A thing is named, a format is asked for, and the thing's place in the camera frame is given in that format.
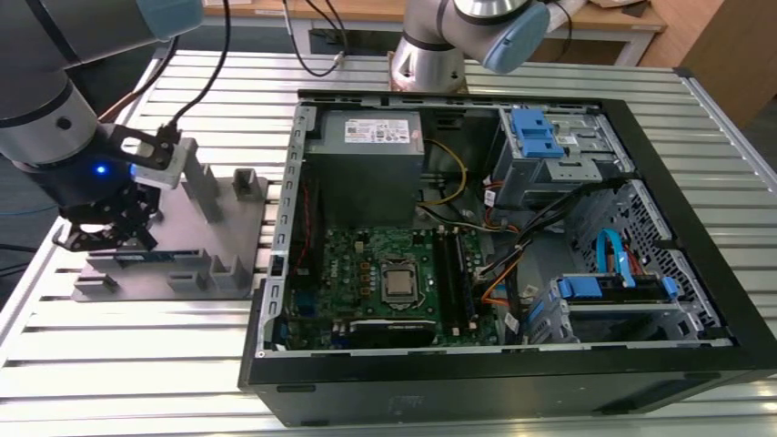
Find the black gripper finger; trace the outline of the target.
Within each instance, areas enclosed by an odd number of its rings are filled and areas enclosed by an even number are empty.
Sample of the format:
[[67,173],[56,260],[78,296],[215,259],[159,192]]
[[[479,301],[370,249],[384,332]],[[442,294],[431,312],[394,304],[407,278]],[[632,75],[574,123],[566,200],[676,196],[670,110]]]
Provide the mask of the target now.
[[124,236],[135,239],[144,250],[158,246],[158,240],[150,232],[151,218],[159,212],[160,189],[131,182],[122,192],[124,210],[118,225]]
[[131,221],[112,214],[75,214],[62,218],[71,224],[67,237],[55,237],[56,246],[72,252],[119,249],[131,237]]

